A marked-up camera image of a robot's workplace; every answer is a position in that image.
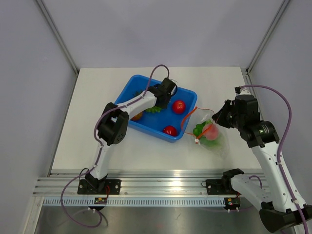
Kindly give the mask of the green toy lettuce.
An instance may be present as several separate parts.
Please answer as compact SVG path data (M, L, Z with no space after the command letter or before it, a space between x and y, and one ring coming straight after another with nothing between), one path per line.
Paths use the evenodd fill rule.
M208 124L208 123L212 123L212 121L206 120L202 123L199 123L195 126L195 128L193 129L193 134L195 135L196 141L203 147L207 148L207 149L216 149L216 148L221 148L223 147L223 145L225 144L225 140L223 137L223 134L221 133L221 131L219 130L219 135L218 138L216 140L213 141L209 141L207 140L202 133L202 129L203 127Z

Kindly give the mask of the green toy grapes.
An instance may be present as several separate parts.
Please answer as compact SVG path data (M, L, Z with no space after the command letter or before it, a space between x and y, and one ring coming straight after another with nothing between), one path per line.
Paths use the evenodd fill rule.
M152 114L155 114L155 113L160 113L161 112L161 108L160 107L152 107L152 108L148 108L145 110L146 113L152 113Z

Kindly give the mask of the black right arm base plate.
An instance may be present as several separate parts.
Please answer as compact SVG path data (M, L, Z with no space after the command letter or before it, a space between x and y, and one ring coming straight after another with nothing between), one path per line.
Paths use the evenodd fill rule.
M201 186L206 189L208 195L235 195L240 193L235 191L228 182L222 179L207 179L201 182Z

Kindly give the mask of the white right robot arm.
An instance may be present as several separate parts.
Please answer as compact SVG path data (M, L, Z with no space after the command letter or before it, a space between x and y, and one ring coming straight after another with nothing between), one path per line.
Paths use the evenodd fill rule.
M270 233L310 220L312 207L294 185L278 152L281 141L277 131L271 122L261 120L257 99L253 95L238 95L234 100L226 100L212 119L219 126L239 131L260 164L270 193L252 183L241 169L223 173L222 190L243 195L259 211L262 224Z

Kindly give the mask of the red toy apple top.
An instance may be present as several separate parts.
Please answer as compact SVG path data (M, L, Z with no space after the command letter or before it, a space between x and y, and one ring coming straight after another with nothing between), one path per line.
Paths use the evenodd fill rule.
M186 104L182 100L177 100L172 104L172 111L177 115L183 114L185 110L186 110Z

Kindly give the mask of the clear zip bag orange zipper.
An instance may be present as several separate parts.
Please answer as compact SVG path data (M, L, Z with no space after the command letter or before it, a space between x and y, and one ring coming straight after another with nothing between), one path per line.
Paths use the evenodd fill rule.
M180 127L190 146L225 158L229 152L228 139L213 120L214 114L211 109L196 106L183 118Z

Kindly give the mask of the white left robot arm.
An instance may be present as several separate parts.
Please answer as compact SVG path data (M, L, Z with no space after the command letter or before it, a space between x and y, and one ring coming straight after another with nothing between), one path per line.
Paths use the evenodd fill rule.
M160 84L148 85L139 95L119 104L108 103L94 128L98 142L97 157L92 168L85 174L86 194L100 194L105 189L108 175L107 152L112 145L125 138L128 122L137 114L152 107L164 109L177 92L177 84L165 78Z

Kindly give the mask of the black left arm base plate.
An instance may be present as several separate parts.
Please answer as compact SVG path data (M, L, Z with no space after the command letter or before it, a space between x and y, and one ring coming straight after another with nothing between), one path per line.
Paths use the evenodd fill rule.
M120 194L121 180L106 179L99 185L91 185L86 179L79 181L78 191L79 195L118 195Z

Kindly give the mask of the pink toy peach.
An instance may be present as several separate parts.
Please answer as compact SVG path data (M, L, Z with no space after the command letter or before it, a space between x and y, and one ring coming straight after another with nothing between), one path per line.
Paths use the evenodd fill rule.
M219 130L215 124L208 123L203 127L202 133L207 140L213 141L218 138Z

